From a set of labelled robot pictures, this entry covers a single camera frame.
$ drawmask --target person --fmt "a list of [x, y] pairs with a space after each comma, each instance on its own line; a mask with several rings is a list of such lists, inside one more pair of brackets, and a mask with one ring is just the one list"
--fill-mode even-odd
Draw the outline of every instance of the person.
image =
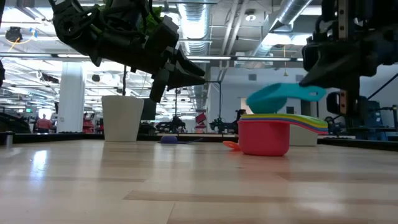
[[246, 114], [246, 110], [240, 109], [240, 110], [236, 110], [235, 112], [236, 112], [236, 120], [234, 122], [232, 122], [232, 125], [234, 127], [234, 133], [239, 134], [238, 121], [241, 119], [242, 115]]
[[48, 133], [49, 129], [52, 128], [52, 123], [50, 120], [45, 119], [45, 114], [43, 114], [43, 118], [37, 120], [36, 127], [38, 133]]

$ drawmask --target red object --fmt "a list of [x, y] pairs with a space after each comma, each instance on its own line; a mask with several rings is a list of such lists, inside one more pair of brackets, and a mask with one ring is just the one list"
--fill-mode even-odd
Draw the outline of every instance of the red object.
[[83, 132], [84, 133], [94, 133], [94, 124], [89, 119], [83, 120]]
[[36, 126], [37, 128], [50, 129], [52, 128], [52, 123], [50, 120], [40, 118], [37, 120]]
[[195, 118], [195, 121], [197, 122], [197, 124], [204, 122], [205, 120], [206, 120], [206, 115], [204, 113], [199, 114]]
[[233, 152], [238, 152], [241, 150], [241, 148], [239, 147], [239, 144], [236, 144], [235, 142], [231, 142], [231, 141], [223, 141], [223, 144], [226, 147], [230, 147], [232, 149]]
[[290, 124], [278, 121], [238, 121], [239, 146], [254, 156], [283, 156], [289, 150]]

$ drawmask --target pillar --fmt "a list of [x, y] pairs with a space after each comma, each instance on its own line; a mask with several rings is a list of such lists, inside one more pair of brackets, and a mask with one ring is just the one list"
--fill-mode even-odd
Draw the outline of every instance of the pillar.
[[82, 132], [86, 75], [81, 62], [63, 62], [57, 132]]

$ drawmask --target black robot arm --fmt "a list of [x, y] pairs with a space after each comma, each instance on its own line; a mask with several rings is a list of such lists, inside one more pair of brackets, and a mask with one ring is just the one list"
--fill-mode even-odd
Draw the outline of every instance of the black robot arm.
[[[398, 62], [397, 14], [398, 0], [323, 0], [315, 32], [302, 49], [308, 74], [300, 84], [340, 88], [328, 96], [328, 111], [366, 117], [359, 78]], [[324, 32], [321, 22], [330, 23]]]
[[205, 72], [186, 58], [178, 41], [178, 26], [171, 18], [154, 15], [157, 27], [149, 35], [146, 28], [149, 13], [147, 0], [113, 0], [104, 9], [84, 10], [76, 0], [49, 0], [58, 38], [99, 66], [102, 58], [142, 70], [154, 79], [150, 98], [159, 102], [167, 90], [182, 86], [202, 85]]

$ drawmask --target wooden floor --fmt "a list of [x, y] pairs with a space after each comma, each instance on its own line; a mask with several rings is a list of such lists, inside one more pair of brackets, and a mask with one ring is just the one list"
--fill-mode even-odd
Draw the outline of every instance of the wooden floor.
[[0, 223], [398, 223], [398, 153], [69, 141], [0, 150]]

